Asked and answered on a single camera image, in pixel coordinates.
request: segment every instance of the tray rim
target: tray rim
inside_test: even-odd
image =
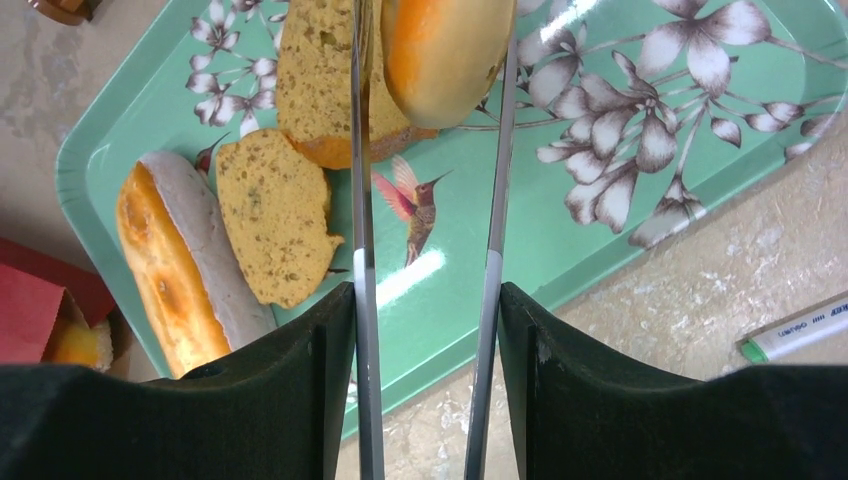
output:
[[[842,27],[845,37],[848,38],[848,18],[846,18],[844,9],[839,3],[839,0],[819,1],[823,1],[832,7],[833,14],[838,17],[838,24]],[[107,98],[109,96],[108,94],[115,88],[114,85],[122,85],[122,87],[125,88],[129,83],[134,87],[140,87],[138,91],[143,89],[155,73],[155,70],[151,71],[149,68],[140,69],[137,64],[156,65],[161,63],[161,59],[167,58],[167,56],[170,55],[170,52],[173,49],[154,49],[154,51],[158,52],[158,55],[149,55],[151,52],[150,47],[154,44],[161,44],[161,34],[167,34],[168,32],[173,31],[173,29],[171,29],[168,25],[169,22],[174,21],[171,16],[174,15],[178,9],[193,8],[195,2],[201,12],[205,11],[205,8],[208,6],[208,0],[168,0],[166,2],[163,8],[155,16],[150,26],[139,38],[138,42],[132,47],[132,49],[130,49],[126,58],[124,58],[115,70],[115,73],[104,84],[88,108],[85,109],[77,123],[62,142],[57,153],[54,178],[60,208],[62,209],[65,218],[68,220],[68,223],[71,225],[74,233],[80,239],[80,243],[91,258],[92,263],[97,268],[98,273],[101,274],[104,282],[111,291],[122,291],[125,288],[136,289],[137,287],[132,279],[129,267],[126,265],[123,253],[119,248],[114,246],[111,236],[106,231],[105,225],[99,221],[99,218],[91,205],[90,198],[88,196],[88,189],[85,187],[87,184],[87,166],[91,156],[95,153],[95,148],[98,146],[100,141],[99,139],[102,139],[102,137],[87,137],[84,133],[86,129],[91,128],[91,124],[103,122],[101,118],[106,113],[117,111],[117,116],[112,116],[112,118],[120,117],[121,113],[119,112],[121,112],[122,109],[110,102],[111,99]],[[182,38],[186,34],[184,30],[185,29],[178,30],[178,33],[174,33],[172,36],[175,36],[178,39]],[[138,71],[146,71],[150,72],[150,74],[138,75]],[[136,97],[130,98],[130,101],[127,103],[132,103],[135,98]],[[842,92],[842,96],[835,107],[835,111],[843,112],[846,102],[848,102],[848,84],[846,84],[846,89]],[[819,139],[815,139],[813,143],[813,148],[815,148],[819,143]],[[738,158],[741,159],[746,156],[753,155],[757,152],[758,148],[755,148]],[[713,180],[714,177],[718,176],[721,172],[734,167],[742,168],[742,165],[745,163],[746,162],[734,162],[725,169],[716,172],[703,183],[709,184],[711,180]],[[774,173],[776,170],[779,170],[782,166],[784,166],[784,164],[778,164],[772,167],[758,167],[754,174],[731,176],[730,178],[737,178],[740,179],[740,181],[734,182],[734,185],[730,188],[722,188],[721,194],[713,201],[705,202],[704,207],[708,212],[715,211],[717,207],[724,204],[729,198],[748,189],[751,185],[758,183],[763,178]],[[621,239],[626,237],[626,233],[631,230],[632,229],[628,229],[627,231],[622,232],[618,235],[618,238]],[[621,252],[611,255],[609,252],[610,249],[618,249],[621,250]],[[579,261],[573,268],[564,272],[562,276],[551,280],[545,286],[540,287],[536,292],[532,292],[532,295],[548,308],[558,308],[579,296],[581,293],[592,288],[602,279],[617,272],[623,266],[631,263],[635,258],[641,256],[643,253],[645,253],[644,250],[634,249],[627,245],[626,241],[612,241],[603,249]],[[596,256],[612,258],[612,261],[599,261],[594,258]],[[601,268],[594,268],[593,270],[595,271],[595,275],[592,276],[578,275],[577,272],[581,269],[585,269],[589,263],[596,267],[600,266]],[[552,288],[555,285],[559,286],[564,281],[567,281],[569,284],[574,286],[565,290],[562,288]],[[150,334],[143,332],[145,334],[141,335],[138,331],[139,325],[137,325],[137,322],[128,321],[128,323],[148,357],[151,357],[150,352],[153,352],[158,353],[159,358],[163,358],[161,348],[155,341],[155,337],[152,336],[152,330]],[[407,373],[399,376],[390,383],[384,384],[382,388],[384,398],[383,414],[392,411],[397,406],[417,396],[433,384],[447,376],[450,376],[458,369],[468,365],[468,363],[474,359],[477,332],[478,329],[476,327],[473,328],[466,334],[431,355],[429,358],[412,367],[412,369]],[[153,358],[151,358],[151,363],[153,363],[153,366],[159,375],[166,377],[171,375],[166,365],[162,365],[161,362],[154,361]],[[428,365],[434,364],[437,364],[439,367],[444,367],[438,368],[437,370],[439,373],[436,375],[432,373],[432,366],[427,367]],[[406,384],[409,384],[411,388],[403,388]],[[347,428],[343,431],[343,438],[348,437],[356,431],[356,426],[351,423],[355,422],[355,420],[356,406],[348,404],[345,409],[345,425]]]

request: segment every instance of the mint green tray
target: mint green tray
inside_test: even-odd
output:
[[[504,278],[550,308],[802,153],[845,101],[846,20],[835,0],[518,3]],[[62,208],[163,375],[117,241],[118,190],[147,151],[194,160],[224,133],[234,141],[274,126],[273,39],[287,6],[169,2],[59,152]],[[407,226],[375,194],[386,410],[473,356],[500,91],[463,127],[403,153],[421,183],[452,170],[434,187],[438,221],[407,268]],[[391,162],[375,168],[395,181]],[[330,177],[332,229],[349,235],[349,172]],[[345,246],[333,267],[350,261]],[[277,308],[278,323],[347,278],[329,277],[294,310]],[[355,420],[351,403],[345,435]]]

